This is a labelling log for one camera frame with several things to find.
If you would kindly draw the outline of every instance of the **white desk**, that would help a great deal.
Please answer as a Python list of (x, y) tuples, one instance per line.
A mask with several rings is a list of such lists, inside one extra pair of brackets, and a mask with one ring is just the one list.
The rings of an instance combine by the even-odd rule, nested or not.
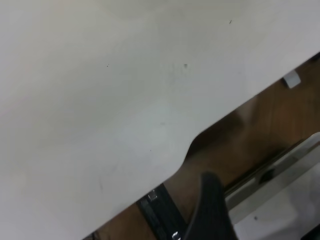
[(2, 0), (2, 238), (80, 240), (318, 51), (319, 0)]

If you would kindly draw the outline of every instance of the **wooden floor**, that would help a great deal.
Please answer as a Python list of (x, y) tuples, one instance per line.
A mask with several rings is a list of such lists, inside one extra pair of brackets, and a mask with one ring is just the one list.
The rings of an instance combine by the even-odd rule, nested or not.
[[(164, 183), (186, 222), (197, 201), (202, 172), (215, 172), (227, 185), (320, 132), (320, 61), (309, 61), (297, 72), (300, 85), (288, 89), (277, 81), (195, 139), (182, 167)], [(135, 204), (102, 226), (99, 234), (101, 240), (155, 240)]]

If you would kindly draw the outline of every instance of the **small dark spot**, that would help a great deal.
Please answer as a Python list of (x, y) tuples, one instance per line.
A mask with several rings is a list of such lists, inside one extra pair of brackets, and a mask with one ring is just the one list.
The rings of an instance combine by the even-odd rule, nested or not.
[(99, 177), (99, 187), (100, 187), (101, 193), (103, 193), (104, 192), (104, 186), (102, 185), (100, 177)]

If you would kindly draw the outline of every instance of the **white tabletop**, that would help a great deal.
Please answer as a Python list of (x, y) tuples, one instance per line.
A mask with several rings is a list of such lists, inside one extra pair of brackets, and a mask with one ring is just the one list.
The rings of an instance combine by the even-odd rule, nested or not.
[(320, 51), (319, 0), (0, 1), (0, 233), (80, 240)]

